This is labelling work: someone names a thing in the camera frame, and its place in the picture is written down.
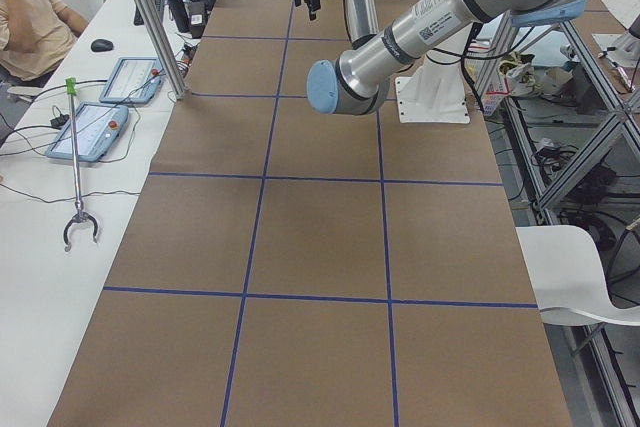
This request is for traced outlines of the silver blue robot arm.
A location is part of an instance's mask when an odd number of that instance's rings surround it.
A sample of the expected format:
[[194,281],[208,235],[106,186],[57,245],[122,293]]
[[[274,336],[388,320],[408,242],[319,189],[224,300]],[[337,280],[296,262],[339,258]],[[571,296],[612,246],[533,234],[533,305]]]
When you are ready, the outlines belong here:
[[365,43],[337,60],[313,64],[307,99],[325,114],[367,115],[387,97],[392,74],[467,25],[486,24],[505,12],[515,27],[534,27],[580,16],[587,0],[419,0]]

